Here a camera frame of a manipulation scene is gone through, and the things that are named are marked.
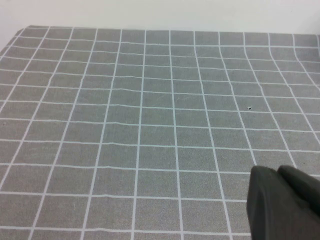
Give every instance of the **gray grid mat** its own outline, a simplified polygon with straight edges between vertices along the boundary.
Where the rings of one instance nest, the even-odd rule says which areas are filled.
[[[0,54],[0,239],[250,239],[253,165],[320,176],[319,51],[315,35],[18,32]]]

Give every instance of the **white background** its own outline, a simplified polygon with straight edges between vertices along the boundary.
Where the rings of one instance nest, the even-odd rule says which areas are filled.
[[[320,0],[0,0],[0,49],[28,25],[320,34]]]

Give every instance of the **black object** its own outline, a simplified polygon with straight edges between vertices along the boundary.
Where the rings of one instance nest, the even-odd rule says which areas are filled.
[[[252,240],[320,240],[320,181],[294,167],[254,166],[246,210]]]

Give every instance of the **white grid line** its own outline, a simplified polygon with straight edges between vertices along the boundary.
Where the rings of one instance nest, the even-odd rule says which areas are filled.
[[[243,33],[243,46],[245,46],[245,45],[246,45],[246,35],[245,35],[245,33]],[[248,58],[246,48],[244,48],[244,54],[245,54],[246,58]],[[294,160],[294,158],[292,157],[292,154],[291,154],[291,152],[289,151],[288,144],[287,144],[287,142],[286,142],[286,140],[285,140],[285,138],[284,138],[284,136],[283,136],[282,130],[280,129],[279,124],[278,124],[278,122],[277,122],[277,120],[276,120],[276,118],[275,118],[275,116],[274,116],[274,113],[272,112],[272,110],[271,110],[271,108],[270,108],[270,105],[269,105],[269,103],[268,103],[268,101],[267,101],[267,98],[266,98],[266,96],[265,96],[264,90],[263,90],[262,86],[260,85],[260,83],[259,83],[259,81],[258,81],[258,78],[257,78],[257,76],[256,76],[256,73],[255,73],[255,71],[254,71],[254,69],[253,69],[253,67],[252,67],[252,65],[251,65],[251,63],[250,63],[249,60],[248,60],[248,63],[249,63],[250,68],[251,68],[251,70],[252,70],[252,72],[253,72],[254,78],[255,78],[256,82],[258,83],[258,85],[259,85],[259,87],[260,87],[260,91],[261,91],[262,96],[263,96],[263,98],[264,98],[265,104],[266,104],[266,106],[267,106],[267,108],[268,108],[268,110],[269,110],[269,112],[270,112],[270,114],[271,114],[271,117],[272,117],[272,119],[273,119],[273,121],[274,121],[274,123],[275,123],[275,125],[276,125],[277,130],[279,131],[279,134],[280,134],[280,136],[281,136],[281,139],[282,139],[282,141],[283,141],[283,144],[284,144],[284,146],[285,146],[285,149],[287,150],[287,153],[288,153],[288,155],[289,155],[289,157],[290,157],[290,160],[291,160],[293,166],[294,166],[295,168],[297,168],[297,165],[296,165],[296,163],[295,163],[295,160]]]
[[[220,32],[218,32],[218,42],[220,44]],[[255,158],[255,155],[254,155],[254,152],[252,150],[252,147],[251,147],[251,143],[250,143],[250,140],[248,138],[248,134],[247,134],[247,130],[246,130],[246,127],[245,127],[245,124],[244,124],[244,121],[242,119],[242,116],[241,116],[241,113],[240,113],[240,109],[239,109],[239,106],[238,106],[238,103],[237,103],[237,99],[236,99],[236,96],[235,96],[235,92],[234,92],[234,88],[233,88],[233,85],[230,81],[230,78],[229,78],[229,73],[227,71],[227,67],[226,67],[226,63],[224,61],[224,58],[222,56],[222,52],[221,52],[221,47],[219,46],[219,54],[221,56],[221,59],[222,59],[222,63],[223,63],[223,66],[224,66],[224,70],[225,70],[225,75],[228,79],[228,83],[230,85],[230,89],[231,89],[231,93],[232,93],[232,96],[233,96],[233,101],[234,101],[234,104],[235,104],[235,107],[236,107],[236,111],[238,113],[238,116],[239,116],[239,119],[240,119],[240,122],[241,122],[241,125],[242,125],[242,128],[243,128],[243,133],[244,133],[244,136],[245,136],[245,139],[246,139],[246,142],[248,144],[248,147],[250,149],[250,153],[251,153],[251,157],[252,157],[252,161],[253,161],[253,164],[254,165],[257,165],[257,162],[256,162],[256,158]]]
[[[135,159],[135,175],[134,175],[134,197],[132,207],[132,219],[131,219],[131,240],[135,239],[135,228],[136,228],[136,210],[137,210],[137,195],[138,195],[138,174],[139,174],[139,158],[140,158],[140,143],[141,143],[141,121],[142,121],[142,105],[143,105],[143,94],[144,94],[144,76],[145,76],[145,62],[146,62],[146,41],[147,31],[144,31],[144,46],[143,46],[143,69],[141,79],[141,94],[140,94],[140,107],[139,107],[139,124],[138,124],[138,136],[137,136],[137,148],[136,148],[136,159]]]
[[[85,67],[85,69],[84,69],[84,74],[83,74],[83,77],[82,77],[82,79],[81,79],[81,81],[80,81],[80,86],[79,86],[79,89],[78,89],[78,91],[77,91],[77,93],[76,93],[76,96],[75,96],[75,99],[74,99],[74,103],[73,103],[73,105],[72,105],[72,109],[71,109],[71,112],[70,112],[70,114],[69,114],[68,121],[71,120],[72,113],[73,113],[73,111],[74,111],[74,109],[75,109],[75,106],[76,106],[75,103],[77,102],[77,99],[78,99],[78,96],[79,96],[79,93],[80,93],[80,90],[81,90],[81,86],[82,86],[83,80],[84,80],[84,78],[85,78],[85,73],[86,73],[86,71],[87,71],[87,69],[88,69],[88,66],[89,66],[89,61],[90,61],[91,56],[92,56],[92,52],[90,53],[90,56],[89,56],[89,59],[88,59],[88,63],[86,64],[86,67]],[[51,169],[50,169],[50,172],[49,172],[49,175],[48,175],[48,178],[47,178],[47,181],[46,181],[44,190],[43,190],[43,193],[44,193],[44,194],[45,194],[45,193],[47,192],[47,190],[48,190],[49,183],[50,183],[50,179],[51,179],[52,173],[53,173],[53,171],[54,171],[55,164],[57,163],[58,156],[59,156],[59,154],[60,154],[60,151],[61,151],[61,148],[62,148],[62,145],[63,145],[63,141],[64,141],[65,136],[66,136],[66,133],[67,133],[68,126],[69,126],[69,122],[67,122],[66,125],[65,125],[65,128],[64,128],[64,131],[63,131],[63,134],[62,134],[62,137],[61,137],[61,141],[60,141],[60,144],[59,144],[57,153],[56,153],[55,158],[54,158],[54,161],[53,161],[53,166],[52,166]],[[31,229],[31,231],[30,231],[28,240],[31,240],[31,238],[32,238],[32,236],[33,236],[34,228],[35,228],[36,225],[37,225],[38,218],[39,218],[39,215],[40,215],[42,206],[43,206],[43,204],[44,204],[44,200],[45,200],[45,196],[43,195],[42,198],[41,198],[41,201],[40,201],[39,208],[38,208],[38,210],[37,210],[36,216],[35,216],[35,218],[34,218],[33,225],[32,225],[32,229]]]
[[[95,30],[95,39],[97,39],[97,34],[98,34],[98,29]],[[120,31],[120,41],[121,41],[121,38],[122,38],[122,30]],[[86,205],[86,210],[85,210],[85,215],[84,215],[84,219],[83,219],[83,227],[82,227],[80,240],[83,240],[84,237],[85,237],[85,231],[84,230],[86,229],[86,226],[87,226],[87,220],[88,220],[88,215],[89,215],[89,210],[90,210],[90,205],[91,205],[91,199],[92,199],[91,196],[93,195],[96,176],[97,176],[97,169],[98,169],[97,167],[99,165],[100,152],[101,152],[102,143],[103,143],[103,140],[104,140],[104,134],[105,134],[105,129],[106,129],[106,121],[107,121],[107,117],[108,117],[111,94],[112,94],[115,75],[116,75],[116,70],[117,70],[117,62],[118,62],[118,57],[119,57],[120,46],[121,46],[121,42],[119,43],[118,52],[117,52],[117,55],[116,55],[115,66],[114,66],[114,70],[113,70],[113,77],[112,77],[112,81],[111,81],[110,92],[109,92],[109,95],[108,95],[107,107],[106,107],[105,114],[104,114],[103,127],[102,127],[102,131],[101,131],[101,135],[100,135],[100,143],[99,143],[99,147],[98,147],[98,151],[97,151],[97,155],[96,155],[95,166],[94,166],[92,181],[91,181],[91,185],[90,185],[89,198],[88,198],[88,202],[87,202],[87,205]]]
[[[269,43],[270,43],[270,34],[269,34],[269,33],[268,33],[268,41],[269,41]],[[270,49],[270,48],[269,48],[269,52],[270,52],[271,58],[274,59],[274,57],[272,56],[272,53],[271,53],[271,49]],[[286,83],[287,87],[290,89],[290,92],[291,92],[291,94],[292,94],[292,96],[293,96],[293,98],[294,98],[294,101],[295,101],[295,103],[297,104],[297,106],[299,107],[302,115],[304,116],[304,119],[305,119],[306,123],[308,124],[309,128],[311,129],[311,131],[312,131],[312,133],[313,133],[313,135],[314,135],[314,137],[315,137],[315,140],[317,140],[318,144],[320,145],[320,140],[319,140],[317,134],[315,133],[313,127],[311,126],[311,124],[310,124],[307,116],[305,115],[305,112],[304,112],[303,109],[301,108],[301,106],[300,106],[300,104],[299,104],[299,102],[298,102],[298,100],[297,100],[297,98],[296,98],[296,96],[295,96],[292,88],[288,85],[287,80],[286,80],[286,78],[283,76],[282,72],[280,71],[280,68],[278,67],[277,63],[274,62],[274,64],[275,64],[276,68],[278,69],[278,71],[279,71],[281,77],[283,78],[284,82]]]
[[[171,30],[169,30],[169,60],[170,60],[170,78],[171,78],[171,100],[172,100],[172,116],[173,116],[173,133],[174,133],[174,154],[175,154],[175,168],[176,168],[176,182],[178,193],[179,205],[179,223],[180,223],[180,238],[185,239],[184,236],[184,222],[182,215],[182,201],[181,201],[181,188],[180,188],[180,173],[179,173],[179,155],[178,155],[178,139],[177,139],[177,125],[176,125],[176,109],[175,109],[175,95],[174,95],[174,81],[173,81],[173,66],[171,56]]]
[[[195,31],[193,32],[193,44],[196,44],[196,32]],[[230,238],[230,240],[233,240],[231,224],[230,224],[229,214],[228,214],[228,208],[227,208],[227,204],[226,204],[226,201],[225,201],[225,194],[224,194],[222,181],[221,181],[221,176],[220,176],[220,171],[219,171],[219,166],[218,166],[215,142],[214,142],[213,134],[212,134],[212,131],[211,131],[211,124],[210,124],[210,119],[209,119],[209,115],[208,115],[208,111],[207,111],[207,103],[206,103],[206,98],[205,98],[205,95],[204,95],[204,85],[202,83],[202,78],[201,78],[201,73],[200,73],[200,68],[199,68],[199,62],[198,62],[198,58],[197,58],[196,45],[194,45],[193,47],[194,47],[196,65],[198,66],[198,75],[199,75],[200,84],[201,84],[201,91],[203,93],[202,99],[203,99],[203,104],[204,104],[204,108],[205,108],[206,121],[207,121],[207,124],[208,124],[208,127],[209,127],[209,135],[210,135],[210,140],[211,140],[214,163],[215,163],[215,167],[216,167],[216,171],[217,171],[217,177],[218,177],[218,183],[219,183],[219,188],[220,188],[220,194],[221,194],[221,198],[222,198],[222,204],[223,204],[224,213],[225,213],[226,226],[227,226],[227,229],[228,229],[228,232],[229,232],[229,238]]]

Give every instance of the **grid square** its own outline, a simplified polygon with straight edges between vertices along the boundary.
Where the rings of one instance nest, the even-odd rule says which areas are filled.
[[[233,232],[249,233],[250,227],[245,202],[227,202],[230,225]]]
[[[34,55],[34,59],[43,59],[43,60],[59,60],[63,50],[51,50],[51,49],[38,49]]]
[[[107,123],[117,122],[123,124],[138,124],[140,109],[138,107],[128,106],[109,106],[107,113]]]
[[[172,78],[181,80],[199,80],[197,68],[173,67]]]
[[[145,46],[146,55],[169,55],[169,46],[163,45],[146,45]]]
[[[233,82],[232,87],[234,94],[238,96],[262,96],[257,83]]]
[[[228,70],[227,74],[231,82],[250,82],[250,83],[256,82],[255,76],[252,71]]]
[[[173,45],[193,45],[194,33],[192,31],[171,31],[171,44]]]
[[[143,108],[141,123],[150,125],[173,125],[173,111],[171,109]]]
[[[102,124],[71,122],[65,134],[66,141],[99,143]]]
[[[143,90],[151,92],[171,93],[171,81],[163,79],[150,79],[143,80]]]
[[[0,225],[17,227],[32,226],[40,199],[40,196],[1,194]]]
[[[253,149],[285,149],[284,141],[278,131],[247,130],[246,134]]]
[[[88,228],[131,229],[133,199],[93,197],[88,214]]]
[[[18,145],[18,142],[0,141],[0,163],[10,163]]]
[[[195,57],[172,56],[171,61],[173,67],[197,68],[197,60]]]
[[[87,197],[46,196],[36,226],[81,228],[86,213],[87,201]]]
[[[108,99],[109,90],[81,89],[76,102],[80,104],[107,104]]]
[[[290,86],[296,98],[320,98],[320,91],[317,87],[293,85]]]
[[[291,150],[320,150],[319,143],[312,132],[284,131],[282,134]]]
[[[248,148],[243,130],[212,129],[212,136],[216,147],[222,148]]]
[[[201,94],[201,83],[199,81],[173,81],[173,91],[175,93]]]
[[[203,128],[176,128],[178,146],[211,147],[209,130]]]
[[[292,152],[291,153],[298,169],[307,174],[319,174],[320,154],[316,152]]]
[[[247,199],[250,174],[221,173],[220,177],[225,199]]]
[[[219,47],[217,46],[196,46],[195,51],[196,51],[196,56],[198,58],[201,58],[201,57],[221,58]]]
[[[254,162],[248,150],[216,149],[219,170],[222,172],[250,172]]]
[[[10,100],[17,101],[39,101],[45,92],[43,87],[16,86]]]
[[[179,203],[170,199],[137,199],[135,229],[178,231]]]
[[[82,76],[80,75],[69,75],[63,73],[55,73],[51,79],[51,87],[67,87],[67,88],[78,88],[80,86]]]
[[[72,105],[70,104],[51,104],[42,102],[36,112],[35,119],[67,121],[69,119],[71,109]]]
[[[110,52],[93,52],[90,58],[91,63],[103,63],[103,64],[114,64],[116,62],[117,54]]]
[[[141,93],[127,90],[112,90],[110,104],[140,106]]]
[[[246,59],[245,49],[242,46],[221,46],[220,50],[223,58]]]
[[[232,95],[228,82],[205,81],[202,84],[205,94]]]
[[[139,168],[176,169],[176,154],[173,147],[141,146]]]
[[[77,92],[77,89],[49,88],[43,101],[53,103],[74,103]]]
[[[35,102],[6,102],[0,113],[0,117],[31,119],[37,105]]]
[[[142,77],[142,66],[132,66],[132,65],[120,65],[118,64],[116,67],[115,75],[118,77],[124,76],[133,76],[133,77]]]
[[[53,194],[89,194],[93,174],[93,169],[56,166],[52,172],[47,192]]]
[[[118,42],[120,40],[120,30],[118,29],[98,29],[96,35],[97,41],[113,41]]]
[[[275,60],[290,60],[296,61],[294,48],[287,47],[272,47],[271,54]]]
[[[86,63],[82,62],[60,62],[56,72],[66,74],[84,74],[86,65]]]
[[[99,166],[135,168],[136,156],[136,146],[102,145],[99,156]]]
[[[250,70],[250,65],[247,59],[224,59],[225,68]]]
[[[116,53],[118,51],[118,47],[113,48],[112,52]],[[132,43],[121,43],[120,45],[120,53],[123,54],[144,54],[145,48],[142,44],[132,44]]]
[[[246,54],[249,59],[271,60],[269,48],[267,47],[246,47]]]
[[[200,68],[202,81],[228,81],[226,71],[220,69]]]
[[[93,28],[75,28],[71,39],[94,40],[96,31],[97,30]]]
[[[266,98],[272,112],[300,113],[300,109],[293,98]]]
[[[98,63],[89,63],[86,70],[88,75],[107,75],[113,76],[115,71],[114,64],[98,64]]]
[[[172,108],[171,93],[144,92],[142,98],[144,107]]]
[[[241,32],[220,32],[220,45],[243,45],[244,35]]]
[[[169,44],[169,31],[146,31],[147,44]]]
[[[146,197],[177,197],[177,174],[166,171],[140,170],[137,195]]]
[[[212,149],[179,147],[178,156],[180,170],[216,170]]]
[[[76,105],[71,121],[103,123],[105,120],[106,106]]]
[[[207,172],[181,172],[182,198],[221,199],[218,176]]]
[[[39,44],[40,44],[40,39],[37,39],[39,40],[38,43],[35,45],[34,44],[31,44],[31,41],[30,43],[28,42],[26,45],[29,45],[29,46],[22,46],[22,47],[31,47],[30,45],[33,45],[33,47],[37,47]],[[66,45],[67,45],[68,41],[67,40],[55,40],[55,39],[44,39],[42,44],[40,45],[40,48],[42,49],[65,49]]]
[[[258,165],[278,170],[281,165],[291,165],[290,156],[284,151],[253,151]]]
[[[270,113],[241,112],[247,129],[276,129],[277,126]]]
[[[174,94],[176,109],[205,109],[204,99],[200,95]]]
[[[185,231],[215,233],[228,231],[222,202],[183,200],[182,218]]]
[[[35,53],[35,49],[30,48],[20,48],[12,46],[9,48],[9,50],[6,52],[6,57],[13,57],[13,58],[24,58],[24,59],[31,59],[33,54]]]
[[[24,142],[14,162],[27,164],[52,164],[55,160],[58,147],[59,143],[55,142]]]
[[[196,45],[218,45],[219,44],[218,32],[196,31],[195,44]]]
[[[143,56],[139,55],[141,58],[141,65],[143,64]],[[170,66],[170,57],[169,56],[154,56],[147,55],[145,56],[145,65],[153,65],[153,66]]]
[[[255,71],[257,81],[260,83],[284,84],[285,81],[279,72],[274,71]]]
[[[262,32],[246,32],[245,44],[246,45],[266,45],[268,46],[268,34]]]
[[[145,66],[144,77],[156,79],[171,79],[170,67]]]
[[[99,168],[96,171],[93,194],[133,196],[135,175],[135,170]]]
[[[208,117],[211,127],[217,128],[242,128],[237,112],[232,111],[209,111]]]
[[[65,126],[65,122],[34,121],[32,122],[25,139],[60,141]]]
[[[205,111],[175,110],[175,121],[178,126],[208,127]]]
[[[236,110],[234,98],[232,96],[205,96],[206,107],[209,110]]]
[[[94,166],[98,145],[63,143],[56,163],[71,166]]]
[[[70,28],[51,28],[46,37],[49,39],[69,39],[70,34]]]
[[[262,90],[266,97],[292,97],[290,88],[286,85],[264,84]]]
[[[145,31],[144,30],[123,30],[121,41],[143,44],[145,42]]]
[[[274,117],[283,130],[309,131],[309,125],[302,114],[275,113]]]
[[[108,124],[104,131],[104,143],[137,144],[138,126]]]
[[[51,73],[42,72],[25,72],[18,82],[18,85],[33,85],[33,86],[47,86]]]
[[[297,101],[305,114],[320,113],[320,99],[298,99]]]
[[[171,55],[195,57],[195,48],[193,46],[171,46]]]
[[[42,193],[50,172],[48,166],[12,166],[2,186],[5,192]]]
[[[142,145],[175,145],[174,128],[167,126],[142,126]]]
[[[67,46],[67,50],[79,50],[79,51],[91,51],[92,45],[94,44],[93,41],[86,41],[86,40],[71,40]]]

